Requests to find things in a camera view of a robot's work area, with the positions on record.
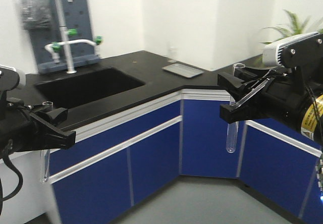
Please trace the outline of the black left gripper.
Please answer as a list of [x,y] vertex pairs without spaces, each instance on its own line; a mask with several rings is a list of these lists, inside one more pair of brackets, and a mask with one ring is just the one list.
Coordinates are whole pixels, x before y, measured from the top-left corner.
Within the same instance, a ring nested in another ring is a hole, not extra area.
[[64,132],[57,127],[67,119],[67,108],[32,113],[34,109],[21,99],[7,98],[5,108],[1,109],[1,156],[9,143],[12,144],[9,154],[43,150],[45,141],[49,149],[69,149],[75,144],[75,131]]

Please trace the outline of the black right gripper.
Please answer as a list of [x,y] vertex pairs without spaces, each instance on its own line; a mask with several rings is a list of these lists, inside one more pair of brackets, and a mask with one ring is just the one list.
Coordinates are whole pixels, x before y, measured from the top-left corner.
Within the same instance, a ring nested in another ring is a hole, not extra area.
[[314,100],[314,72],[284,68],[236,68],[218,74],[218,85],[235,100],[220,106],[227,123],[272,118],[300,133],[307,110]]

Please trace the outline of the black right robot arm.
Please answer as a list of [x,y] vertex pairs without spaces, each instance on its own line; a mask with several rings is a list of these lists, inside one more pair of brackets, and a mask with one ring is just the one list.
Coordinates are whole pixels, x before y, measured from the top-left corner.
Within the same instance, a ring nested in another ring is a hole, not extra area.
[[162,68],[143,77],[114,67],[75,76],[28,75],[22,95],[28,104],[48,100],[67,108],[64,127],[74,129],[182,89],[223,90],[234,100],[219,108],[227,123],[272,118],[322,144],[322,79],[282,67],[245,67],[187,79]]

